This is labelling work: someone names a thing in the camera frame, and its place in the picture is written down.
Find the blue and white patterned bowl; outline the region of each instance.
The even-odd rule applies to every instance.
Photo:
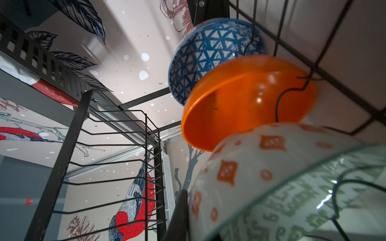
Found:
[[[252,25],[239,19],[210,20],[182,41],[169,67],[169,88],[174,98],[185,105],[196,83],[217,65],[243,56],[251,41]],[[254,41],[245,55],[265,54],[265,46],[256,28]]]

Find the dark blue leaf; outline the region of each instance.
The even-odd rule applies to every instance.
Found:
[[[89,0],[50,0],[50,2],[72,21],[105,42],[102,19]]]
[[[96,65],[73,53],[61,51],[52,51],[50,53],[72,70],[82,70]]]
[[[100,91],[111,91],[108,88],[106,88],[101,82],[99,82],[99,80],[97,80],[91,76],[88,76],[87,74],[83,74],[83,73],[80,73],[78,71],[74,71],[74,73],[77,76],[79,76],[79,78],[84,80],[84,82],[86,82],[87,84],[89,84],[93,88],[97,88]]]
[[[27,33],[38,45],[42,46],[45,50],[49,51],[52,45],[52,40],[56,38],[56,34],[52,34],[46,31],[31,31]]]

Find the green patterned bowl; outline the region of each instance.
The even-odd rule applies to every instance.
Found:
[[[215,148],[189,203],[192,241],[296,241],[334,216],[366,186],[333,188],[341,179],[374,182],[386,147],[329,129],[275,123],[237,133]]]

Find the bowl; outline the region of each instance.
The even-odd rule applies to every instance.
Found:
[[[218,65],[194,87],[184,106],[181,131],[193,147],[212,152],[225,137],[275,122],[276,101],[289,88],[302,88],[308,74],[266,55],[242,56]],[[283,95],[278,119],[299,122],[315,103],[317,88]]]
[[[169,67],[169,88],[184,105],[195,84],[215,66],[242,56],[251,40],[252,25],[238,19],[211,19],[190,30],[177,48]],[[263,54],[259,30],[245,55]]]
[[[386,165],[386,147],[321,127],[274,123],[224,139],[199,171],[189,200],[192,241],[296,241],[347,207]]]

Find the orange bowl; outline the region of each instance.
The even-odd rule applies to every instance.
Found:
[[[225,137],[275,122],[279,95],[302,88],[308,74],[283,59],[265,55],[228,60],[209,71],[187,99],[181,121],[184,139],[193,147],[212,152]],[[290,91],[280,100],[278,119],[299,122],[317,97],[314,82]]]

